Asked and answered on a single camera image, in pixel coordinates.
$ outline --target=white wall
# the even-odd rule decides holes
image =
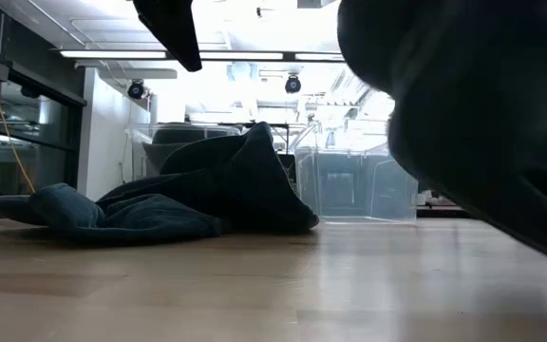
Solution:
[[[78,191],[97,200],[111,189],[132,179],[132,143],[128,124],[148,124],[150,114],[99,76],[95,68],[85,71]]]

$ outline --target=ceiling pipe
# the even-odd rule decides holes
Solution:
[[[161,68],[131,68],[121,70],[119,68],[110,68],[99,66],[101,77],[110,77],[128,80],[176,80],[178,74],[173,69]]]
[[[77,25],[75,25],[75,20],[76,20],[76,19],[72,19],[72,20],[70,21],[71,26],[73,26],[73,28],[74,28],[75,30],[77,30],[78,32],[82,33],[82,35],[85,37],[85,39],[87,39],[88,41],[90,41],[90,43],[92,43],[92,44],[94,44],[94,45],[96,45],[97,47],[100,48],[101,46],[99,46],[98,43],[96,43],[92,38],[90,38],[90,36],[88,36],[83,30],[81,30],[80,28],[78,28]],[[105,62],[105,61],[101,61],[101,62],[104,63],[104,64],[107,66],[107,70],[109,70],[109,72],[110,72],[110,69],[109,69],[109,67],[108,67],[107,62]],[[120,61],[115,61],[115,62],[116,62],[116,64],[118,65],[118,67],[120,67],[120,69],[123,71],[123,74],[124,74],[124,76],[122,76],[122,77],[120,77],[120,78],[124,78],[127,82],[130,82],[132,79],[129,78],[129,76],[128,76],[127,73],[125,72],[125,68],[122,66],[122,62],[120,62]]]
[[[59,23],[56,19],[54,19],[51,15],[47,14],[45,10],[43,10],[39,5],[35,4],[32,0],[26,0],[28,3],[30,3],[36,10],[41,12],[45,15],[47,19],[49,19],[52,23],[54,23],[59,29],[64,31],[66,34],[69,35],[69,37],[73,38],[77,43],[79,43],[82,47],[85,47],[85,43],[77,38],[73,33],[71,33],[68,29],[66,29],[61,23]]]
[[[358,79],[348,68],[344,68],[330,88],[330,96],[341,101],[357,103],[362,99],[369,87]]]

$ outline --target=security camera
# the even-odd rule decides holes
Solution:
[[[296,94],[301,91],[301,81],[299,81],[299,76],[291,75],[289,76],[288,81],[286,81],[285,86],[286,92],[289,94]]]
[[[30,99],[38,99],[39,98],[39,93],[29,87],[26,87],[26,86],[23,86],[20,88],[20,93],[25,96],[25,97],[28,97]]]
[[[144,80],[134,80],[128,88],[128,96],[135,100],[142,100],[149,96],[149,88],[144,85]]]

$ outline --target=wooden floor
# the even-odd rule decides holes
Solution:
[[[0,227],[7,341],[547,341],[547,259],[469,220],[97,250]]]

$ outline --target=white ceiling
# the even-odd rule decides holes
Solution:
[[[0,8],[58,48],[162,48],[131,1],[0,0]],[[298,9],[297,0],[195,0],[193,13],[201,49],[339,51],[336,3]]]
[[[194,0],[200,48],[338,52],[338,1],[321,9],[299,8],[314,1],[331,0]],[[256,15],[257,7],[261,7],[261,18]],[[131,1],[0,0],[0,8],[57,48],[163,49],[138,20]],[[340,64],[258,63],[258,71],[279,71],[280,77],[257,76],[248,84],[230,82],[229,64],[204,63],[202,71],[188,73],[174,61],[109,62],[118,76],[107,81],[123,84],[119,89],[124,91],[128,80],[120,78],[122,68],[122,75],[128,69],[174,69],[178,72],[176,80],[145,82],[158,95],[185,99],[188,112],[230,112],[256,103],[259,111],[261,107],[277,107],[292,115],[299,103],[304,105],[314,94],[326,94],[327,100],[334,102],[356,102],[367,91]],[[298,95],[284,91],[289,73],[300,77],[302,91]],[[101,68],[102,77],[107,78],[107,74],[113,75]],[[347,113],[346,108],[333,110]]]

